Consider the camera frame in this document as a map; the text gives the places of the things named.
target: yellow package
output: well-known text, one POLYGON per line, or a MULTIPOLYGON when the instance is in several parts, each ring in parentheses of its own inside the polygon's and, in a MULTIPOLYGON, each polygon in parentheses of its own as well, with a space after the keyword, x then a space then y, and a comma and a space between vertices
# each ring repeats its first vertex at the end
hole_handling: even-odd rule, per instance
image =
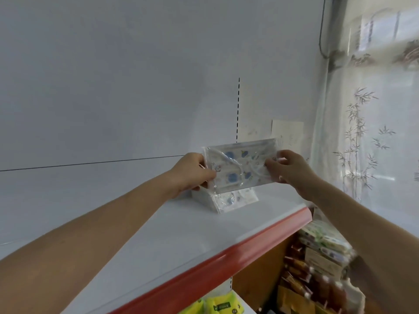
POLYGON ((179 314, 204 314, 204 310, 204 302, 201 299, 199 299, 183 311, 179 312, 179 314))
POLYGON ((207 314, 242 314, 243 306, 233 291, 226 295, 207 298, 207 314))

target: sheer white curtain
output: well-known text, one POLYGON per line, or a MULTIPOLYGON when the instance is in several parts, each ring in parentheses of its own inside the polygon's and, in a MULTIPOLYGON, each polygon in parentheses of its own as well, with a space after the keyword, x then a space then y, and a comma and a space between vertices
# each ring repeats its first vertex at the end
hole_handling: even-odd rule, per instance
POLYGON ((335 0, 313 166, 419 237, 419 0, 335 0))

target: person's left hand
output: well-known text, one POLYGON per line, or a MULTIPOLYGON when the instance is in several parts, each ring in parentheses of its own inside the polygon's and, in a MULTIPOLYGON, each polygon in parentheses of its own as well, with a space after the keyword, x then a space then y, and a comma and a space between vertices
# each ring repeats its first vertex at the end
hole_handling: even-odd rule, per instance
POLYGON ((202 168, 204 156, 200 153, 187 153, 175 166, 166 172, 166 176, 173 183, 175 197, 184 190, 199 190, 199 186, 212 181, 217 173, 211 169, 202 168))

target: paper sheet on wall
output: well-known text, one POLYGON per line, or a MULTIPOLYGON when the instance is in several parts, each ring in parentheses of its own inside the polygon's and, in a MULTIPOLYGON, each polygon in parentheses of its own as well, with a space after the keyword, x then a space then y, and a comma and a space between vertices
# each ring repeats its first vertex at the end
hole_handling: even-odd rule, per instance
POLYGON ((272 120, 271 138, 279 139, 283 149, 301 153, 303 130, 303 122, 272 120))

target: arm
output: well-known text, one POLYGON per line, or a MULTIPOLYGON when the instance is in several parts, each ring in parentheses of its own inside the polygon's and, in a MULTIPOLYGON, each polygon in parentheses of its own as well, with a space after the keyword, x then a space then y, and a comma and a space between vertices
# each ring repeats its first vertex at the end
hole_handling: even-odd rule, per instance
POLYGON ((278 157, 284 159, 266 161, 272 179, 290 184, 301 197, 318 206, 400 306, 406 307, 409 313, 416 312, 419 239, 320 179, 301 155, 284 150, 278 157))
POLYGON ((0 260, 1 313, 61 313, 165 201, 216 173, 188 153, 168 172, 0 260))

